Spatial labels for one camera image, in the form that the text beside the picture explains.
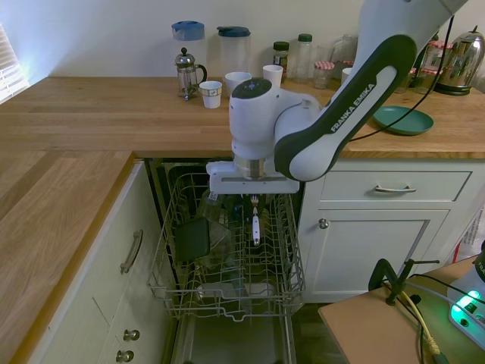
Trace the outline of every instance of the white cup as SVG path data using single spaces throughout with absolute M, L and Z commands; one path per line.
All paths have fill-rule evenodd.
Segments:
M 268 66 L 263 67 L 263 77 L 266 80 L 271 81 L 273 86 L 281 86 L 281 76 L 283 76 L 283 67 L 278 66 L 277 64 L 269 64 Z
M 352 67 L 344 68 L 342 70 L 342 83 L 346 82 L 346 79 L 350 75 L 350 72 L 352 72 Z
M 224 83 L 226 84 L 226 94 L 230 97 L 234 89 L 240 83 L 251 80 L 252 75 L 248 72 L 230 72 L 224 76 Z
M 199 84 L 199 92 L 204 99 L 206 108 L 221 106 L 222 83 L 219 81 L 205 81 Z

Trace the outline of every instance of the dishwasher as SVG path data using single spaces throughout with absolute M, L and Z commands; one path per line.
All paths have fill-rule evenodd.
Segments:
M 249 197 L 223 196 L 208 255 L 180 262 L 177 227 L 211 197 L 205 163 L 152 160 L 150 169 L 162 232 L 148 286 L 178 322 L 170 363 L 296 363 L 291 315 L 302 306 L 305 279 L 294 196 L 260 195 L 257 246 Z

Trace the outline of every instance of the dishwasher rack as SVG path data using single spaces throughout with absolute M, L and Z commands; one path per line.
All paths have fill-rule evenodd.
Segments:
M 189 173 L 172 186 L 148 282 L 155 299 L 177 319 L 223 315 L 240 322 L 291 315 L 302 305 L 305 279 L 289 195 L 267 195 L 259 246 L 253 245 L 244 217 L 231 221 L 222 209 L 221 223 L 230 230 L 231 243 L 214 246 L 210 258 L 176 263 L 175 229 L 195 217 L 207 181 L 207 174 Z M 168 266 L 171 282 L 164 279 Z

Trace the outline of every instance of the window blind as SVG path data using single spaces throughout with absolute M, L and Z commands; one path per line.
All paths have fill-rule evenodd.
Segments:
M 0 24 L 0 104 L 29 86 Z

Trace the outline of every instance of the silver handle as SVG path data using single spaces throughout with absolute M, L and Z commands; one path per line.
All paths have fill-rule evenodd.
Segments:
M 143 240 L 143 230 L 140 229 L 133 233 L 133 244 L 131 245 L 130 252 L 128 253 L 127 260 L 120 264 L 121 274 L 128 273 L 133 267 L 133 263 L 138 256 L 139 248 L 142 245 Z
M 123 333 L 123 340 L 125 341 L 137 341 L 138 339 L 139 339 L 138 330 L 132 330 L 132 331 L 125 330 Z
M 374 191 L 384 193 L 413 193 L 417 190 L 415 188 L 411 188 L 410 186 L 406 186 L 405 188 L 382 188 L 381 186 L 377 185 L 374 188 Z
M 327 229 L 330 226 L 330 222 L 326 218 L 318 220 L 318 227 L 322 230 Z
M 135 353 L 131 350 L 121 351 L 116 353 L 116 362 L 131 362 L 135 357 Z

